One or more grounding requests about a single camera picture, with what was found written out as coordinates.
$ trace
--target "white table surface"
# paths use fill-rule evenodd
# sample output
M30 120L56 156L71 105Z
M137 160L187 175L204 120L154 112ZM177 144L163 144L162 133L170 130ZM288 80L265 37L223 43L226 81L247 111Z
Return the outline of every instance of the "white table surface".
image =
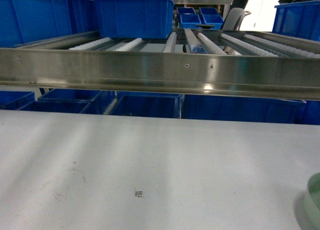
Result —
M314 229L320 126L0 111L0 136L0 230Z

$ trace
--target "small qr code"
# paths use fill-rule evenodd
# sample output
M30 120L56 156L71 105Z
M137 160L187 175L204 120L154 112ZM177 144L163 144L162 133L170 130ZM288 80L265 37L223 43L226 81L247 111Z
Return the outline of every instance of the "small qr code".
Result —
M143 193L143 191L135 191L135 196L137 198L143 198L144 197L144 193Z

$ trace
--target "blue plastic bin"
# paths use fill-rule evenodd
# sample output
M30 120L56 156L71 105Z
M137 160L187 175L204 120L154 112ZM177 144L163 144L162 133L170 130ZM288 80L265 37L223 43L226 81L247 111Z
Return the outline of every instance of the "blue plastic bin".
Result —
M209 7L200 7L199 12L200 14L219 14L216 8L209 8Z
M172 0L95 0L100 35L113 38L167 38Z
M115 96L114 91L53 89L38 101L90 102L90 114L103 114Z
M320 0L276 5L273 33L320 41Z
M178 118L180 106L174 97L119 96L109 113L119 116Z
M295 124L320 125L320 102L307 101L299 110Z
M91 103L88 102L36 101L27 104L18 110L88 114L90 113L90 106Z
M219 14L200 14L202 24L214 25L211 29L221 29L224 20Z
M181 94L166 94L166 93L151 93L151 92L127 92L127 91L117 91L117 98L120 99L122 96L142 96L142 97L162 97L162 98L175 98L177 105L180 106Z
M0 0L0 47L69 34L68 0Z
M74 34L99 29L93 0L70 0L69 4L71 26Z
M293 123L304 101L185 95L182 118Z
M195 9L193 7L178 7L176 9L178 14L195 14Z
M201 24L197 14L181 14L179 17L180 28L198 29L197 24Z
M0 91L0 109L16 110L34 101L34 92Z

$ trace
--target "metal frame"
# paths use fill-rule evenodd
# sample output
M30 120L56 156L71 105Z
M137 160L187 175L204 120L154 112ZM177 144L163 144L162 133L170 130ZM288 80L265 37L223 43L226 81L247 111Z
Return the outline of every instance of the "metal frame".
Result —
M232 4L234 0L173 0L175 4Z
M217 36L264 32L192 30ZM177 43L187 43L177 30ZM315 41L290 38L293 47L320 53ZM320 59L186 53L0 48L0 84L208 95L320 99Z

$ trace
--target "conveyor rack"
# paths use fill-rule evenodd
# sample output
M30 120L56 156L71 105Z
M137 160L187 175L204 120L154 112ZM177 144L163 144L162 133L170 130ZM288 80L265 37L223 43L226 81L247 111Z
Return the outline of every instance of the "conveyor rack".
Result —
M144 52L149 44L162 52ZM319 42L267 32L176 29L144 40L88 32L0 48L0 84L320 99L319 56Z

